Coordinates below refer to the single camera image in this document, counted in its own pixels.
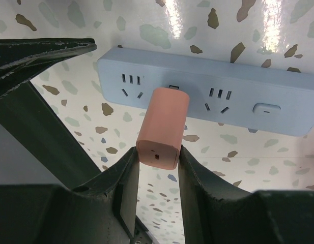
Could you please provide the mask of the small pink plug adapter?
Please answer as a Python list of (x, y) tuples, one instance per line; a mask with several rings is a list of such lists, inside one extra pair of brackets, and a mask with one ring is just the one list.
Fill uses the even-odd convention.
[(136, 141), (140, 162), (165, 170), (176, 168), (189, 101), (183, 91), (154, 89)]

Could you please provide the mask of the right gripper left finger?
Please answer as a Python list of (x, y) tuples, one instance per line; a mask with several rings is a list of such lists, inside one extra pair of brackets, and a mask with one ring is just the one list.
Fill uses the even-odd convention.
[(129, 243), (135, 233), (138, 176), (138, 153), (132, 147), (72, 190), (0, 185), (0, 243)]

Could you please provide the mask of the light blue power strip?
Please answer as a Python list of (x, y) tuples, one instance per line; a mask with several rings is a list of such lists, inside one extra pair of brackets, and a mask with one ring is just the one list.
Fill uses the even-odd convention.
[(159, 87), (190, 97), (188, 116), (290, 136), (314, 127), (314, 75), (146, 50), (97, 60), (105, 100), (146, 109)]

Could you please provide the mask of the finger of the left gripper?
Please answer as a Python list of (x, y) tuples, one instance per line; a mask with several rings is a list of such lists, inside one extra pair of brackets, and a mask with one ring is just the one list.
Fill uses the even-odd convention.
[(0, 99), (0, 124), (70, 189), (101, 173), (29, 82)]
[(92, 38), (0, 39), (0, 99), (51, 66), (96, 49)]

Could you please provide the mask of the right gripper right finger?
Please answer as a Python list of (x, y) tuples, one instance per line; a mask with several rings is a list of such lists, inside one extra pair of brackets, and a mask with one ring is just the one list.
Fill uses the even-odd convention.
[(178, 174), (186, 243), (314, 243), (314, 191), (250, 193), (184, 147)]

